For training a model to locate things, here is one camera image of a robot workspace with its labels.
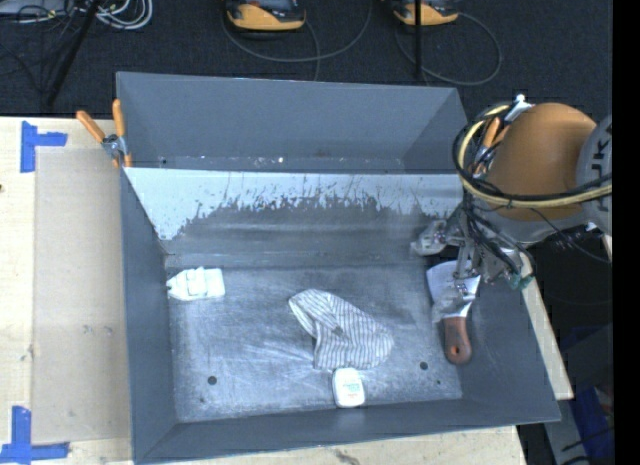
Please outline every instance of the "white bottle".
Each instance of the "white bottle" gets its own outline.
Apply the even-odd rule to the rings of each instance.
[[[353,408],[364,403],[364,386],[356,369],[342,367],[333,371],[333,397],[340,408]]]

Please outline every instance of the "brush handle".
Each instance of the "brush handle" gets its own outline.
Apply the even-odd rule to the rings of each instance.
[[[471,341],[467,333],[467,318],[446,317],[444,324],[444,353],[447,360],[455,365],[463,365],[471,360]]]

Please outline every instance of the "wooden handle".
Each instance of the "wooden handle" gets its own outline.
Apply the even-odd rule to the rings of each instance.
[[[124,136],[125,125],[124,116],[122,115],[122,106],[120,105],[120,99],[114,99],[111,105],[111,112],[113,113],[113,121],[116,124],[116,136]]]
[[[496,136],[496,139],[493,140],[493,143],[491,145],[497,145],[498,143],[500,143],[504,139],[504,135],[507,134],[508,130],[509,128],[505,127],[502,131],[500,131],[500,134]]]
[[[455,365],[471,360],[471,342],[467,334],[466,317],[446,317],[444,323],[444,354]]]
[[[91,133],[91,136],[93,136],[98,143],[102,143],[102,140],[105,138],[104,131],[98,127],[98,124],[89,116],[89,113],[82,110],[76,111],[76,118],[80,120],[82,125],[85,126],[87,131]]]
[[[116,124],[116,135],[124,136],[126,133],[126,127],[124,123],[124,115],[122,114],[122,105],[120,99],[114,99],[111,105],[111,111],[113,113],[113,121]],[[131,158],[131,152],[126,154],[123,158],[124,166],[133,166],[133,159]]]
[[[496,134],[498,133],[499,127],[500,127],[500,119],[498,117],[495,117],[487,127],[487,132],[485,133],[484,138],[482,139],[483,147],[489,148],[493,144]]]

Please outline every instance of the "metal pole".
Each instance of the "metal pole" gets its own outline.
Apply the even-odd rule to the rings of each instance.
[[[56,73],[56,77],[53,80],[51,84],[51,88],[49,89],[49,93],[44,101],[45,113],[49,113],[53,110],[53,105],[56,101],[56,97],[58,96],[58,93],[60,92],[60,89],[62,88],[62,85],[64,84],[64,81],[67,78],[67,75],[69,74],[71,65],[73,65],[73,61],[75,60],[76,55],[78,54],[78,50],[80,49],[82,42],[84,42],[84,39],[87,36],[87,33],[89,32],[89,28],[91,27],[91,24],[93,24],[96,14],[98,13],[98,8],[102,3],[104,3],[104,0],[91,1],[91,5],[87,10],[87,14],[84,18],[84,21],[82,22],[80,31],[78,32],[77,37],[71,44],[71,49],[69,50],[67,55],[62,59],[60,67],[58,68],[58,71]]]
[[[414,0],[416,82],[422,80],[422,0]]]

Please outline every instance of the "white sponge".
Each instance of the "white sponge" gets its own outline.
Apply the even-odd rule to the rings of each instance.
[[[169,296],[178,300],[200,300],[202,298],[218,298],[224,296],[224,280],[222,270],[185,269],[167,280]]]

